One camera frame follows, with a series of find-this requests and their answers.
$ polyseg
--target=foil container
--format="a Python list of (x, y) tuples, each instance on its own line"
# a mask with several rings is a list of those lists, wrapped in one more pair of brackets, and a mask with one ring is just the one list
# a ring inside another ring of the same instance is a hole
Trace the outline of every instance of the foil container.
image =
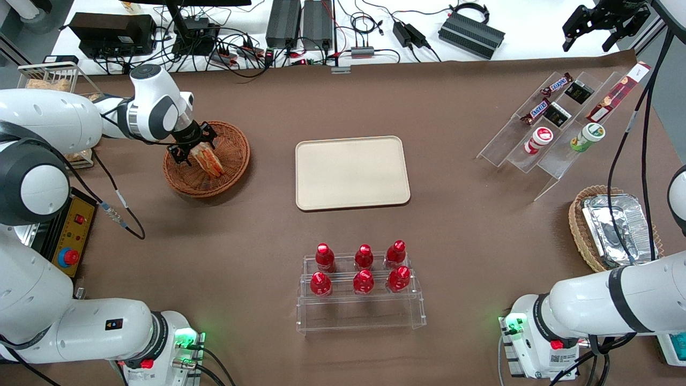
[[(601, 263), (610, 269), (630, 265), (631, 260), (624, 251), (612, 224), (610, 211), (607, 207), (607, 195), (584, 198), (581, 201), (581, 208), (593, 236)], [(624, 241), (624, 245), (626, 245), (633, 260), (638, 264), (649, 262), (648, 222), (643, 215), (638, 199), (629, 194), (613, 195), (612, 213), (617, 223), (617, 229), (622, 235), (622, 241)]]

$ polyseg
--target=brown tablecloth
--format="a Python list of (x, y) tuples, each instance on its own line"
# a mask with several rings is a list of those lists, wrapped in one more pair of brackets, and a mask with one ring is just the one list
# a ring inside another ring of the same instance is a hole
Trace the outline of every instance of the brown tablecloth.
[[(607, 138), (533, 203), (547, 178), (498, 170), (476, 154), (552, 71), (605, 79), (635, 63), (603, 58), (431, 63), (269, 70), (251, 82), (228, 72), (174, 75), (196, 97), (196, 118), (223, 120), (247, 135), (252, 159), (238, 186), (214, 199), (178, 196), (162, 172), (163, 146), (103, 139), (99, 155), (145, 225), (139, 241), (102, 213), (84, 257), (92, 298), (126, 297), (177, 310), (207, 332), (207, 346), (239, 386), (497, 385), (497, 317), (516, 298), (587, 275), (567, 208), (589, 185), (606, 183), (612, 156), (640, 94), (607, 122)], [(123, 76), (96, 78), (131, 95)], [(397, 135), (411, 201), (400, 207), (304, 213), (295, 204), (294, 149), (308, 139)], [(615, 185), (641, 195), (640, 139), (629, 137)], [(686, 248), (665, 192), (679, 166), (658, 118), (650, 127), (648, 182), (667, 254)], [(83, 172), (98, 194), (118, 200), (99, 167)], [(427, 326), (418, 330), (309, 334), (296, 331), (302, 257), (319, 242), (339, 253), (362, 243), (407, 242), (421, 281)], [(607, 385), (683, 385), (686, 370), (659, 363), (652, 338), (612, 353)], [(206, 362), (218, 370), (211, 361)], [(120, 385), (105, 361), (37, 366), (63, 385)], [(513, 379), (507, 385), (546, 385)], [(582, 368), (583, 384), (588, 367)], [(0, 383), (42, 385), (19, 366)], [(212, 384), (204, 380), (204, 385)]]

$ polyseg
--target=red bottle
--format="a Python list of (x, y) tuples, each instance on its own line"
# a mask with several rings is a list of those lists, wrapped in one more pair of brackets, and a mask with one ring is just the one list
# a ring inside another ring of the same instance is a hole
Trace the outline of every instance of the red bottle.
[(362, 244), (359, 247), (359, 251), (355, 254), (355, 268), (358, 271), (363, 269), (372, 269), (372, 263), (374, 262), (374, 255), (372, 254), (372, 248), (367, 244)]
[(353, 289), (358, 295), (366, 295), (374, 288), (374, 277), (366, 269), (358, 272), (353, 278)]
[(404, 265), (391, 271), (386, 280), (386, 288), (391, 292), (400, 292), (409, 284), (410, 269)]
[(331, 279), (324, 273), (315, 272), (309, 282), (309, 289), (317, 296), (329, 296), (333, 292)]
[(317, 262), (317, 269), (326, 273), (336, 272), (336, 261), (334, 260), (333, 251), (325, 243), (319, 244), (317, 247), (317, 254), (314, 256)]
[(405, 242), (398, 240), (386, 251), (386, 257), (383, 259), (383, 267), (386, 269), (396, 269), (403, 265), (405, 261)]

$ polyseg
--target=chocolate bar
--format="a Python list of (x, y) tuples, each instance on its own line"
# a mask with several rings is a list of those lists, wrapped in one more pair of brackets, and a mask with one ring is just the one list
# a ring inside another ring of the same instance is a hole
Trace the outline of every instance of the chocolate bar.
[(550, 107), (543, 114), (549, 121), (553, 122), (555, 126), (560, 127), (571, 118), (571, 114), (566, 112), (559, 104), (555, 102), (550, 103)]
[(591, 87), (588, 87), (577, 79), (567, 87), (565, 94), (575, 100), (578, 104), (584, 104), (594, 92), (595, 91)]
[(548, 110), (548, 107), (550, 107), (550, 101), (548, 98), (543, 98), (543, 101), (538, 106), (534, 107), (534, 109), (531, 110), (531, 113), (524, 115), (523, 117), (519, 118), (519, 120), (531, 126), (536, 118)]
[(549, 96), (553, 95), (553, 93), (554, 93), (555, 91), (561, 89), (562, 86), (564, 86), (565, 84), (571, 82), (572, 80), (574, 80), (574, 78), (572, 78), (571, 75), (569, 75), (569, 72), (565, 72), (565, 76), (563, 76), (562, 78), (560, 78), (560, 80), (558, 80), (557, 82), (551, 84), (550, 86), (545, 87), (544, 89), (541, 89), (541, 93), (542, 93), (543, 95), (549, 97)]

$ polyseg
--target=yellow control panel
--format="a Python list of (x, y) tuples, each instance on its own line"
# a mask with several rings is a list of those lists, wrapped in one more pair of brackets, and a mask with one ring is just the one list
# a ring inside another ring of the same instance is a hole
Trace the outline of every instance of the yellow control panel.
[(57, 245), (50, 261), (69, 277), (74, 277), (84, 253), (96, 207), (71, 195), (71, 202), (64, 210), (67, 211), (67, 216), (57, 235)]

